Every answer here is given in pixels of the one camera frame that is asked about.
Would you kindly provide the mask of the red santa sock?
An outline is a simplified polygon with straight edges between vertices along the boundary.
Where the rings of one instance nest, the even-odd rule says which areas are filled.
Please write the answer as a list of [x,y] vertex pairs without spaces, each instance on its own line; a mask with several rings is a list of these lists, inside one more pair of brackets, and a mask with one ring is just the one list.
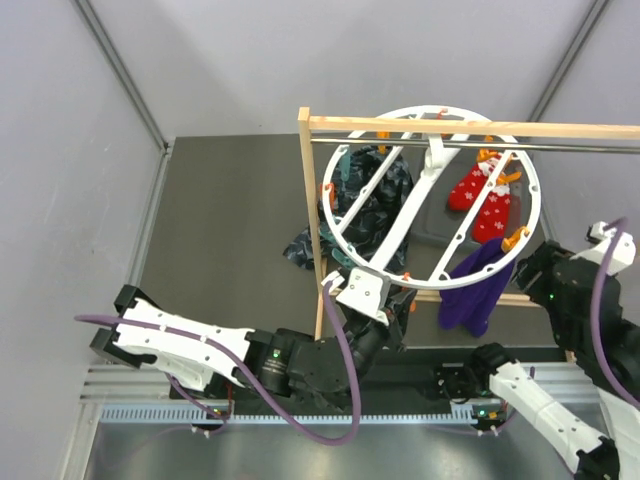
[[[497,151],[481,149],[476,159],[479,171],[488,178],[501,156]],[[488,193],[476,216],[472,229],[474,241],[485,244],[491,239],[504,236],[511,206],[510,184],[518,180],[520,175],[520,172],[499,174],[495,186]]]

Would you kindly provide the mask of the purple sock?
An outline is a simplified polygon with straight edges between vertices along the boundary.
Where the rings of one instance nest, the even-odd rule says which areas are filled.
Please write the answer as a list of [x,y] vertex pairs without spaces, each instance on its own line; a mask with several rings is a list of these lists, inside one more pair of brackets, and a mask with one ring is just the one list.
[[[501,260],[506,253],[503,239],[493,238],[465,258],[451,273],[452,278],[480,272],[489,264]],[[473,337],[480,338],[489,328],[489,318],[506,289],[515,265],[512,260],[489,278],[461,288],[442,290],[438,325],[450,330],[463,326]]]

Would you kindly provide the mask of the white round clip hanger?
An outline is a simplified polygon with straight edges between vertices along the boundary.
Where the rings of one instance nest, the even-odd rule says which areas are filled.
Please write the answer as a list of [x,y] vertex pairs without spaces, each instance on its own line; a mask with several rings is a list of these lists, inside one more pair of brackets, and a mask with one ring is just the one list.
[[[394,110],[379,117],[310,115],[307,120],[308,130],[311,132],[316,130],[347,131],[349,135],[346,138],[355,139],[363,139],[364,134],[367,132],[400,132],[402,136],[399,140],[410,140],[413,135],[420,134],[423,137],[422,140],[429,140],[431,142],[431,144],[425,148],[423,168],[417,183],[401,208],[386,238],[382,241],[380,247],[370,260],[363,259],[354,247],[350,247],[342,234],[404,147],[392,146],[393,149],[388,155],[388,158],[382,162],[380,168],[373,174],[371,181],[360,191],[358,198],[350,210],[348,210],[341,219],[339,218],[337,221],[334,219],[334,215],[331,212],[330,194],[326,190],[321,194],[322,208],[328,227],[337,241],[339,248],[355,263],[355,267],[373,271],[388,278],[391,283],[416,290],[450,290],[481,282],[494,275],[509,262],[515,260],[517,255],[519,255],[527,245],[540,220],[542,210],[539,178],[529,155],[526,153],[527,150],[504,150],[505,153],[503,157],[490,174],[484,188],[453,234],[430,277],[427,280],[418,280],[410,277],[403,278],[400,275],[388,272],[386,266],[391,260],[393,253],[411,229],[414,220],[419,216],[423,206],[431,203],[429,194],[432,192],[433,187],[447,166],[461,150],[444,148],[442,142],[444,140],[465,141],[472,135],[493,135],[503,139],[505,142],[519,143],[516,139],[523,137],[528,131],[528,125],[526,123],[494,122],[476,112],[454,107],[447,107],[445,109],[446,112],[454,116],[452,120],[428,119],[426,117],[428,114],[437,113],[438,111],[439,108],[437,106],[423,105]],[[338,145],[336,148],[325,171],[325,181],[330,180],[332,171],[344,154],[346,146],[348,145]],[[476,218],[488,193],[495,186],[499,173],[504,170],[508,159],[511,157],[515,157],[516,160],[521,163],[528,179],[530,213],[524,224],[525,230],[515,246],[506,253],[503,259],[484,267],[478,273],[453,279],[445,271],[445,267],[458,250],[458,247],[464,242],[472,221]]]

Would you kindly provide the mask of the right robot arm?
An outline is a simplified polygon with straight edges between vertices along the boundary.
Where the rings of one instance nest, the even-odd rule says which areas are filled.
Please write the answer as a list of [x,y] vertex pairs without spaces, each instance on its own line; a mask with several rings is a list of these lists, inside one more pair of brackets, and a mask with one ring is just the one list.
[[618,278],[546,241],[517,263],[512,281],[547,312],[557,346],[596,388],[607,430],[571,413],[498,343],[473,351],[465,365],[469,388],[506,401],[574,478],[638,478],[639,328],[623,317]]

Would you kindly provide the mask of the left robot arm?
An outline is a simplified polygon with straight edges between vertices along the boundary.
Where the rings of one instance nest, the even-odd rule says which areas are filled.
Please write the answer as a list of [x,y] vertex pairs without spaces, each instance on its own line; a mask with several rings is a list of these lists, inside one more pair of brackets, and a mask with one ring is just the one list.
[[97,354],[132,368],[151,366],[204,397],[220,394],[229,382],[269,402],[310,396],[338,405],[346,396],[359,399],[359,383],[383,349],[402,349],[416,293],[392,288],[375,318],[338,302],[330,289],[321,296],[334,334],[320,339],[286,328],[196,322],[160,309],[130,285],[122,288],[115,315],[77,319],[99,326],[92,343]]

